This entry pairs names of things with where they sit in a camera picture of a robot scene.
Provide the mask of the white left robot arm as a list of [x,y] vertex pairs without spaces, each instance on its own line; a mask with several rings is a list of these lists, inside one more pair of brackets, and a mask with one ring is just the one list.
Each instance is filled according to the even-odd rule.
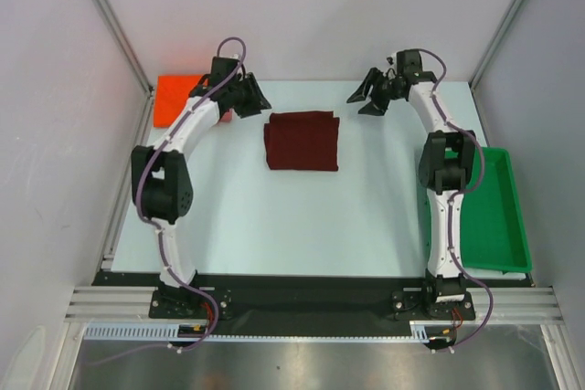
[[169,306],[182,317],[195,315],[201,295],[186,286],[196,275],[195,263],[179,248],[177,221],[194,200],[187,162],[207,132],[234,111],[255,116],[271,107],[242,58],[215,56],[211,70],[191,90],[175,121],[154,143],[131,153],[132,199],[141,221],[154,229],[161,260],[160,280],[176,288]]

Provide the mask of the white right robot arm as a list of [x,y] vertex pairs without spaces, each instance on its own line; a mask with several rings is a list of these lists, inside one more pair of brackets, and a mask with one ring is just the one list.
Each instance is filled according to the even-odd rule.
[[418,82],[409,84],[394,69],[372,68],[349,103],[365,102],[358,112],[382,116],[393,100],[405,100],[416,111],[427,138],[418,165],[420,186],[427,191],[431,210],[431,253],[428,277],[437,285],[421,295],[422,309],[432,318],[442,318],[454,307],[454,297],[445,287],[463,282],[461,257],[461,211],[464,192],[471,181],[475,138],[456,126],[430,72],[416,72]]

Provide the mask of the dark red t shirt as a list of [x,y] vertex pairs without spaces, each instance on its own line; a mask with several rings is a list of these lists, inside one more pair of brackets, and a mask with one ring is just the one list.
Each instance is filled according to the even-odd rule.
[[332,111],[272,113],[263,127],[268,167],[337,172],[339,126],[340,118]]

